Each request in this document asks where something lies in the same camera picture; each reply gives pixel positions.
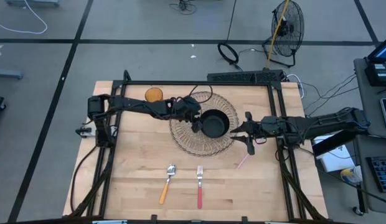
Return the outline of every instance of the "wooden table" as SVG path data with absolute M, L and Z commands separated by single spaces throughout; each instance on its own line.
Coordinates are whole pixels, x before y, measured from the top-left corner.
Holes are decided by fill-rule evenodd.
M 97 82 L 94 95 L 109 94 L 112 82 Z M 149 85 L 128 85 L 126 96 L 144 100 Z M 185 96 L 193 86 L 156 86 L 164 92 L 164 99 Z M 303 116 L 303 107 L 296 83 L 282 83 L 288 116 Z M 245 112 L 253 119 L 271 115 L 268 90 L 263 86 L 213 86 L 217 93 L 235 107 L 239 123 Z M 208 91 L 200 86 L 197 91 Z M 278 115 L 277 94 L 274 91 Z M 77 162 L 94 146 L 94 138 L 82 139 Z M 312 150 L 308 141 L 305 149 Z M 105 218 L 149 220 L 152 214 L 159 220 L 241 220 L 287 221 L 285 196 L 281 183 L 279 162 L 275 159 L 276 143 L 255 146 L 240 169 L 240 161 L 247 148 L 234 142 L 225 152 L 212 157 L 194 157 L 178 148 L 169 133 L 169 123 L 152 119 L 146 114 L 124 112 L 116 147 Z M 313 156 L 295 150 L 301 188 L 320 214 L 327 217 L 318 172 Z M 86 196 L 92 186 L 98 149 L 83 163 L 75 183 L 74 205 Z M 159 198 L 167 178 L 166 168 L 176 164 L 164 205 Z M 197 165 L 204 167 L 203 208 L 197 209 Z M 98 211 L 101 190 L 97 194 L 94 214 Z M 294 215 L 299 217 L 294 191 L 291 189 Z M 70 193 L 64 214 L 70 213 Z

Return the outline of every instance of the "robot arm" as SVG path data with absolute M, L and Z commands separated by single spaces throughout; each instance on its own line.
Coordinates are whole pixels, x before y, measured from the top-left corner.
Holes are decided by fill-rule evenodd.
M 96 144 L 98 147 L 110 147 L 113 144 L 111 128 L 107 119 L 116 113 L 132 111 L 149 114 L 161 120 L 177 119 L 192 123 L 193 132 L 200 131 L 202 127 L 200 118 L 197 117 L 201 106 L 190 96 L 171 98 L 155 102 L 147 102 L 120 95 L 98 95 L 88 99 L 88 117 L 96 126 Z
M 283 138 L 286 146 L 292 146 L 336 131 L 366 132 L 370 125 L 364 112 L 356 108 L 344 108 L 337 113 L 313 118 L 265 116 L 259 122 L 252 120 L 250 112 L 246 112 L 245 116 L 247 121 L 231 133 L 247 133 L 247 137 L 237 136 L 232 139 L 244 142 L 249 155 L 255 153 L 255 139 Z

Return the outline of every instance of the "fan stand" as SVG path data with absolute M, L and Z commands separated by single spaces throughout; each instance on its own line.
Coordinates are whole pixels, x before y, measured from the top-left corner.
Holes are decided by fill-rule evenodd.
M 263 51 L 264 51 L 265 54 L 266 54 L 266 58 L 268 58 L 269 55 L 268 55 L 268 51 L 267 51 L 265 45 L 266 45 L 267 43 L 271 42 L 271 40 L 272 40 L 272 37 L 269 37 L 269 38 L 267 38 L 267 39 L 264 41 L 264 43 L 262 43 Z M 278 62 L 278 61 L 272 60 L 272 59 L 271 59 L 270 61 L 271 61 L 271 62 L 278 63 L 278 64 L 280 64 L 280 65 L 284 65 L 284 66 L 290 68 L 290 67 L 292 67 L 292 66 L 295 65 L 295 50 L 291 50 L 291 56 L 293 56 L 293 64 L 292 64 L 292 65 L 288 65 L 288 64 L 286 64 L 286 63 Z

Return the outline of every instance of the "black bowl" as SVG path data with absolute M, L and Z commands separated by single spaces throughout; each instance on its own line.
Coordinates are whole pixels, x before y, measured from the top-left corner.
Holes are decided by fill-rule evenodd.
M 229 118 L 220 110 L 207 110 L 200 117 L 201 131 L 209 138 L 220 138 L 229 130 Z

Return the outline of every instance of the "wicker plate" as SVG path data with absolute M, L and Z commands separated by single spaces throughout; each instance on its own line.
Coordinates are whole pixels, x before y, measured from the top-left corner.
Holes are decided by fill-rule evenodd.
M 201 102 L 210 97 L 208 91 L 200 91 L 191 94 L 191 97 Z M 238 127 L 238 118 L 235 108 L 222 96 L 213 93 L 211 99 L 201 103 L 201 114 L 207 110 L 217 109 L 224 112 L 229 118 L 229 130 L 220 138 L 209 138 L 202 131 L 193 133 L 191 123 L 170 120 L 169 127 L 171 135 L 178 146 L 189 154 L 194 156 L 213 156 L 228 149 L 233 140 L 230 138 L 236 134 L 230 134 L 230 131 Z

